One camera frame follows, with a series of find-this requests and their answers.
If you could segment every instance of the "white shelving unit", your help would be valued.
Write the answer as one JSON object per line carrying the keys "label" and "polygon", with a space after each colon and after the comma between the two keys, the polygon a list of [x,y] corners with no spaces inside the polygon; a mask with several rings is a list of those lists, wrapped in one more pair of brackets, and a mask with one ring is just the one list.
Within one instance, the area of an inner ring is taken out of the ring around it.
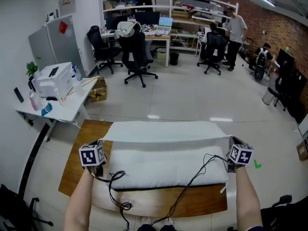
{"label": "white shelving unit", "polygon": [[[100,14],[101,14],[101,24],[102,27],[104,26],[104,13],[107,12],[111,12],[111,11],[122,11],[122,10],[130,10],[130,9],[142,9],[142,8],[161,8],[161,9],[168,9],[169,12],[169,17],[172,17],[172,11],[173,10],[183,10],[183,11],[187,11],[186,8],[184,7],[177,7],[177,6],[173,6],[173,0],[169,0],[169,5],[140,5],[140,6],[128,6],[128,7],[121,7],[121,8],[112,8],[112,9],[104,9],[104,2],[105,1],[113,1],[113,0],[99,0],[100,3]],[[218,4],[218,5],[226,5],[228,7],[233,7],[236,11],[236,13],[238,12],[239,9],[239,4],[230,4],[230,3],[226,3],[223,1],[219,1],[219,0],[204,0],[206,2],[210,2],[211,4]],[[211,15],[213,18],[211,19],[207,19],[207,18],[202,18],[196,15],[192,16],[192,19],[180,19],[180,18],[174,18],[173,22],[174,23],[181,23],[181,24],[190,24],[190,25],[196,25],[196,26],[207,26],[209,27],[208,23],[206,22],[215,22],[217,18],[230,18],[228,16],[225,16],[223,14],[219,14],[215,11],[207,11],[207,10],[200,10],[200,9],[194,9],[192,12],[199,12],[199,13],[205,13],[205,14],[209,14]],[[192,34],[183,34],[183,33],[179,33],[179,34],[175,34],[175,33],[171,33],[170,34],[172,37],[181,37],[181,38],[193,38],[193,39],[198,39],[197,35],[192,35]],[[190,48],[190,47],[178,47],[178,46],[170,46],[170,49],[174,49],[174,50],[181,50],[181,51],[195,51],[198,52],[200,50],[197,50],[196,48]]]}

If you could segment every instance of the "red sticker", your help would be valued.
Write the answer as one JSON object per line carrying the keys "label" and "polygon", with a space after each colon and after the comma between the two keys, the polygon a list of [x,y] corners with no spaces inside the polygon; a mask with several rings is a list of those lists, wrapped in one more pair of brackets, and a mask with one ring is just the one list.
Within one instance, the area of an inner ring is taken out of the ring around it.
{"label": "red sticker", "polygon": [[67,28],[68,28],[68,24],[61,21],[60,22],[60,29],[59,29],[60,33],[64,34],[66,32]]}

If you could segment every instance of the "white sneaker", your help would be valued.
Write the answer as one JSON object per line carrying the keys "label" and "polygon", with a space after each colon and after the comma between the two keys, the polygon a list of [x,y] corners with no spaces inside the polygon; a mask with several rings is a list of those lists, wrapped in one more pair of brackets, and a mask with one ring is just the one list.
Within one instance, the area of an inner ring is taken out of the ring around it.
{"label": "white sneaker", "polygon": [[151,224],[151,218],[149,217],[143,217],[141,219],[141,225],[144,225],[144,224]]}
{"label": "white sneaker", "polygon": [[167,226],[170,226],[170,225],[173,225],[173,220],[171,219],[171,218],[167,218],[167,219],[165,219],[165,225],[167,225]]}

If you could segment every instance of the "green tape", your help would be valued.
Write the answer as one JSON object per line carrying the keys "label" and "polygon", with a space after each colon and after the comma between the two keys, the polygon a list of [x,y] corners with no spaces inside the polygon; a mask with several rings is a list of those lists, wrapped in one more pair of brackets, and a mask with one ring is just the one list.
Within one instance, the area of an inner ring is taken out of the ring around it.
{"label": "green tape", "polygon": [[255,168],[261,168],[262,167],[262,164],[257,164],[257,161],[255,160]]}

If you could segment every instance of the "floor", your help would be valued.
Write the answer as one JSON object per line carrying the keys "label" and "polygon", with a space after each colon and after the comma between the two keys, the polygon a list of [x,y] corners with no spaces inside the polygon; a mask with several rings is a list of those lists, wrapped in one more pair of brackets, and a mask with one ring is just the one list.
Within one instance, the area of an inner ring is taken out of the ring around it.
{"label": "floor", "polygon": [[[92,119],[105,121],[215,121],[226,134],[233,134],[253,146],[254,159],[247,167],[249,177],[260,198],[261,207],[269,207],[284,194],[294,202],[308,195],[308,161],[300,162],[296,146],[301,141],[295,120],[281,106],[265,105],[261,98],[266,81],[256,83],[247,71],[247,64],[238,57],[236,68],[228,72],[222,67],[218,76],[214,70],[204,74],[196,66],[197,58],[180,54],[179,65],[154,67],[150,72],[159,79],[144,77],[124,85],[127,69],[116,66],[101,72],[107,83],[107,100],[88,103]],[[41,225],[44,231],[63,230],[64,213],[69,197],[58,192],[60,179],[78,128],[57,123],[51,141],[43,143],[31,170],[25,200],[40,198],[36,205],[39,215],[54,222],[54,227]],[[177,230],[226,231],[236,227],[235,175],[229,174],[227,186],[228,210],[194,218],[176,218]],[[140,226],[140,217],[128,216],[131,230]],[[121,231],[126,227],[117,213],[93,207],[90,231]]]}

